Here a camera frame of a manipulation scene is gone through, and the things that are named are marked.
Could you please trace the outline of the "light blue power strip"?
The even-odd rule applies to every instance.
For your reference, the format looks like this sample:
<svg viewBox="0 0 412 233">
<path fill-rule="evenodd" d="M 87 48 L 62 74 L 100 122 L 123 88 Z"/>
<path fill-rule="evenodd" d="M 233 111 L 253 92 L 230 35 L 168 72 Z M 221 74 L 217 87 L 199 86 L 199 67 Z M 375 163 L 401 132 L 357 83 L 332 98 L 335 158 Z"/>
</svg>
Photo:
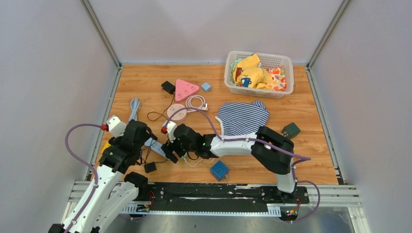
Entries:
<svg viewBox="0 0 412 233">
<path fill-rule="evenodd" d="M 166 154 L 164 153 L 164 151 L 162 150 L 162 144 L 160 142 L 158 142 L 157 140 L 153 139 L 153 138 L 149 138 L 145 144 L 145 146 L 150 147 L 154 152 L 156 152 L 157 154 L 159 154 L 160 156 L 164 157 L 166 160 Z"/>
</svg>

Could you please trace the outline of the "black adapter with cable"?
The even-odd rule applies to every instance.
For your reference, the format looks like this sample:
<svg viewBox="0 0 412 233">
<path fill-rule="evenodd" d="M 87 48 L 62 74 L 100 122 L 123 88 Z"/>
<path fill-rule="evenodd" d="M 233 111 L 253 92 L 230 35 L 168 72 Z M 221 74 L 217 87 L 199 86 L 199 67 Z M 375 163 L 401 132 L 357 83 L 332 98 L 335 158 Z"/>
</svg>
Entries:
<svg viewBox="0 0 412 233">
<path fill-rule="evenodd" d="M 146 163 L 144 165 L 144 170 L 146 173 L 151 173 L 153 171 L 156 171 L 157 170 L 156 162 Z"/>
</svg>

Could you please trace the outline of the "blue cube charger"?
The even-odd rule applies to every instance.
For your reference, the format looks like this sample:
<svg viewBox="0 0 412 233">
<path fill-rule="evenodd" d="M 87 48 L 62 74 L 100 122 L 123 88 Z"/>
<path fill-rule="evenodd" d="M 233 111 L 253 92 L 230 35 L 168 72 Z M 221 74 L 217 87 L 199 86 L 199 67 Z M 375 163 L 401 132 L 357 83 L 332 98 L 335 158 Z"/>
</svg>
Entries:
<svg viewBox="0 0 412 233">
<path fill-rule="evenodd" d="M 229 173 L 229 168 L 222 161 L 217 161 L 210 168 L 210 173 L 217 181 L 220 182 L 222 179 L 226 179 Z"/>
</svg>

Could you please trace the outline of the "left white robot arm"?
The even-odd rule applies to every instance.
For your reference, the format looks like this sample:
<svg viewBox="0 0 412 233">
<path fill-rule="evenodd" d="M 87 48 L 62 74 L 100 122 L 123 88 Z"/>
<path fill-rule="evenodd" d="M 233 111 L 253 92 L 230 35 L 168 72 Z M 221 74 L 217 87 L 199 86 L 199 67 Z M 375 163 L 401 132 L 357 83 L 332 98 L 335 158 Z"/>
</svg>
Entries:
<svg viewBox="0 0 412 233">
<path fill-rule="evenodd" d="M 105 124 L 91 124 L 112 134 L 109 147 L 104 149 L 98 167 L 94 167 L 77 156 L 69 147 L 69 136 L 78 124 L 65 136 L 67 151 L 78 161 L 88 166 L 94 175 L 85 193 L 62 223 L 52 224 L 51 233 L 104 233 L 132 200 L 148 197 L 148 179 L 136 172 L 127 173 L 137 163 L 141 148 L 153 136 L 148 125 L 141 121 L 121 121 L 112 116 Z"/>
</svg>

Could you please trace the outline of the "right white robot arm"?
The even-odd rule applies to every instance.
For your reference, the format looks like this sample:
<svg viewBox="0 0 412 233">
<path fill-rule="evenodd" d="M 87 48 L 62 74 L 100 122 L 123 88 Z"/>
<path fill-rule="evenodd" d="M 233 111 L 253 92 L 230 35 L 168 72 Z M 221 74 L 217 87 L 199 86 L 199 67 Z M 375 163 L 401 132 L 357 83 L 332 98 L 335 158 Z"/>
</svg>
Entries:
<svg viewBox="0 0 412 233">
<path fill-rule="evenodd" d="M 297 182 L 292 172 L 293 157 L 296 156 L 294 143 L 266 126 L 260 126 L 257 131 L 244 135 L 201 135 L 185 124 L 165 121 L 161 132 L 168 137 L 161 150 L 174 163 L 178 157 L 188 153 L 194 153 L 202 159 L 251 155 L 275 174 L 277 195 L 282 202 L 291 202 L 297 196 Z"/>
</svg>

